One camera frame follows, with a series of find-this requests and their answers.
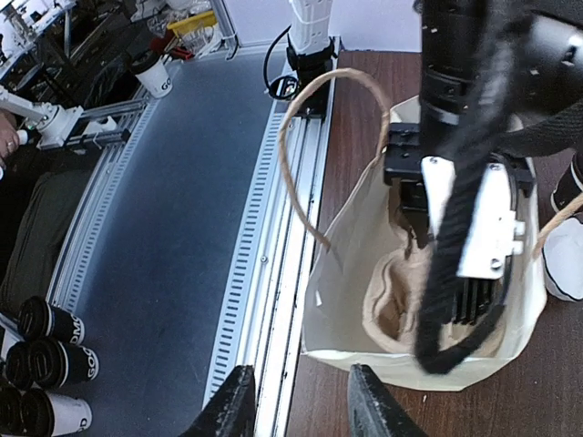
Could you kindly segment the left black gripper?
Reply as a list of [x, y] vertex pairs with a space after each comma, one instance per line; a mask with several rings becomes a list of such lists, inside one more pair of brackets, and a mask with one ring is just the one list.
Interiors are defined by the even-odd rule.
[[[417, 123], [396, 122], [389, 127], [388, 148], [384, 152], [384, 183], [391, 186], [400, 182], [400, 206], [410, 233], [419, 246], [432, 239], [426, 190], [423, 182], [421, 161], [426, 156], [420, 146], [420, 127]], [[532, 194], [535, 177], [523, 158], [512, 158], [507, 154], [492, 153], [490, 164], [501, 164], [509, 178], [511, 206], [517, 206], [517, 196], [522, 192], [527, 198]]]

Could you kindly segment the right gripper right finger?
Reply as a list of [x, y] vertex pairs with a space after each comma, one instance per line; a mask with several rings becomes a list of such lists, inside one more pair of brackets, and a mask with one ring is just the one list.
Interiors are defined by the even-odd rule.
[[352, 436], [426, 436], [368, 365], [351, 366], [347, 399]]

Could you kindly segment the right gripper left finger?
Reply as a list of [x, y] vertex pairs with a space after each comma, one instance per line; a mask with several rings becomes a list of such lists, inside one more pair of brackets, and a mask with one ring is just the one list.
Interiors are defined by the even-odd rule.
[[180, 437], [252, 436], [256, 410], [254, 369], [238, 365]]

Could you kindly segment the kraft paper takeout bag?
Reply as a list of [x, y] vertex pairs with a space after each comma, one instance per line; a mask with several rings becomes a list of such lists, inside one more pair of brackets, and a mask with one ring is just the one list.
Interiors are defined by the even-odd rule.
[[546, 306], [543, 264], [534, 259], [536, 196], [520, 196], [526, 251], [510, 276], [509, 302], [494, 332], [445, 376], [414, 358], [417, 315], [430, 252], [419, 249], [397, 220], [399, 196], [383, 183], [373, 159], [325, 233], [304, 302], [302, 352], [341, 370], [365, 364], [385, 383], [418, 391], [461, 391], [516, 359]]

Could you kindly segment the cardboard two-cup carrier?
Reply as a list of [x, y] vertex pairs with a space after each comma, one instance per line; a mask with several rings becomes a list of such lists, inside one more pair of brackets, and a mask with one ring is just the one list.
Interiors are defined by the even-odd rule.
[[381, 350], [411, 354], [432, 249], [419, 248], [400, 212], [399, 188], [389, 188], [387, 223], [397, 246], [376, 263], [363, 299], [363, 329]]

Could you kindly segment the black white paper coffee cup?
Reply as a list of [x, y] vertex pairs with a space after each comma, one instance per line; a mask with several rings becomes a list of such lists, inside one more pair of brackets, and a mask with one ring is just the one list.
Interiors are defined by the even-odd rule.
[[582, 193], [582, 154], [575, 153], [568, 168], [555, 185], [550, 197], [555, 212], [563, 209], [571, 200]]

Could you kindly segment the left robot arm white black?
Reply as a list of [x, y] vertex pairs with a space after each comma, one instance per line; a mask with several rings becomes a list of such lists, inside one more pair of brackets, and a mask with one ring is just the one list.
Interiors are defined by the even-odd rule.
[[405, 183], [406, 216], [428, 239], [423, 158], [453, 162], [443, 251], [461, 249], [491, 155], [582, 148], [579, 1], [422, 1], [421, 119], [391, 125], [384, 178]]

